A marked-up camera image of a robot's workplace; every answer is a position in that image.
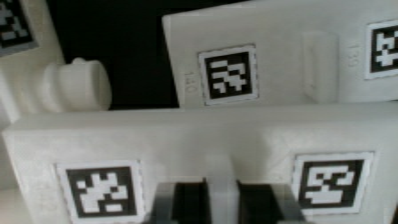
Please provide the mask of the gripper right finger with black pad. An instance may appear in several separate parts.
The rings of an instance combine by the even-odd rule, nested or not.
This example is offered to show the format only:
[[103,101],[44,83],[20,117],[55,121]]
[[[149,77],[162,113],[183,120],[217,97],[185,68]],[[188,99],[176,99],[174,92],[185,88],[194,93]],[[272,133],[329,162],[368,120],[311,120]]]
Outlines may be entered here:
[[238,224],[307,224],[288,184],[238,183]]

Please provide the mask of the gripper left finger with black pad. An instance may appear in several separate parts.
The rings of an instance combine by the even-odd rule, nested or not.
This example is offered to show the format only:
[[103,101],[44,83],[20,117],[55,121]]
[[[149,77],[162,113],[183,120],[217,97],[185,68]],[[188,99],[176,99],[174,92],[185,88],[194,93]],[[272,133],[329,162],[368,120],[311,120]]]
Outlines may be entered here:
[[147,224],[208,224],[206,181],[158,184]]

